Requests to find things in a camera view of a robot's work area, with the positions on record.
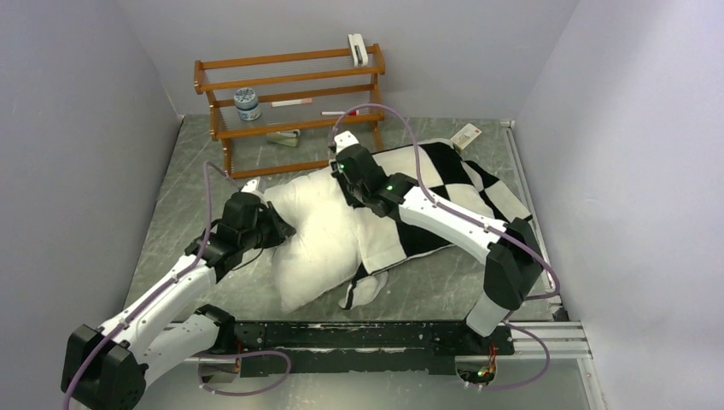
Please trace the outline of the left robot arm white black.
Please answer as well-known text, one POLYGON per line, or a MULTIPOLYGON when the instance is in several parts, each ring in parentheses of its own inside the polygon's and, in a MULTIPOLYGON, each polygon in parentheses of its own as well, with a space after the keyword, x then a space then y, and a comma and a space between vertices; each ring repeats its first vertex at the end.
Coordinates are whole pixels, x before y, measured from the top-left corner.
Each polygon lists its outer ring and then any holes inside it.
POLYGON ((61 377, 63 406, 132 409, 146 389, 196 354, 225 354, 239 347, 236 320, 205 305, 171 327, 180 311, 239 266, 246 252, 270 249, 295 234, 269 202, 236 192, 184 251, 174 267, 126 310, 69 337, 61 377))

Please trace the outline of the black white checkered pillowcase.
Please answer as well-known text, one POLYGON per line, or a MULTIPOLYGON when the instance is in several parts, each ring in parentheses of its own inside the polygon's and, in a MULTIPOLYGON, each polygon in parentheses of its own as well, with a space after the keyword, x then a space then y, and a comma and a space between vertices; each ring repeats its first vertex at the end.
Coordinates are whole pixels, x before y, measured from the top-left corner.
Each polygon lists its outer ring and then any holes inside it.
MULTIPOLYGON (((444 140, 420 145, 421 173, 430 191, 441 198, 480 215, 510 222, 530 221, 532 214, 496 176, 474 161, 465 161, 444 140)), ((379 218, 350 195, 348 183, 338 176, 338 184, 348 205, 359 215, 359 254, 361 262, 347 285, 340 307, 350 310, 370 303, 386 284, 387 270, 408 260, 430 255, 451 244, 422 228, 379 218)))

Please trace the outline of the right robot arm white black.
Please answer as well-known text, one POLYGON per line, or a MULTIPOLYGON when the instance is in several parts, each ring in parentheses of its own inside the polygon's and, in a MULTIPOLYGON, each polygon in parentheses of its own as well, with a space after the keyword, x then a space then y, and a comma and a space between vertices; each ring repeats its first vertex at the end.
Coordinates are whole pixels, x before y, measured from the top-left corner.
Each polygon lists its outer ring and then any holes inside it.
POLYGON ((476 214, 426 190, 419 179, 387 175, 348 132, 337 135, 330 149, 332 174, 352 205, 424 229, 483 263, 482 293, 464 318, 472 331, 488 337, 521 307, 545 268, 527 221, 476 214))

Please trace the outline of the white pillow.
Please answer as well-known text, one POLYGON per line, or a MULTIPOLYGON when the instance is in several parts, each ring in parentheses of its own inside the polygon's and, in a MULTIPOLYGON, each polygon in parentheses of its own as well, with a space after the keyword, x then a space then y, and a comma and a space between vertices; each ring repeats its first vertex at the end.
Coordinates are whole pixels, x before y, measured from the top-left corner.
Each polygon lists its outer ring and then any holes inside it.
POLYGON ((291 313, 357 272, 359 218, 328 167, 272 186, 265 197, 295 229, 271 257, 281 310, 291 313))

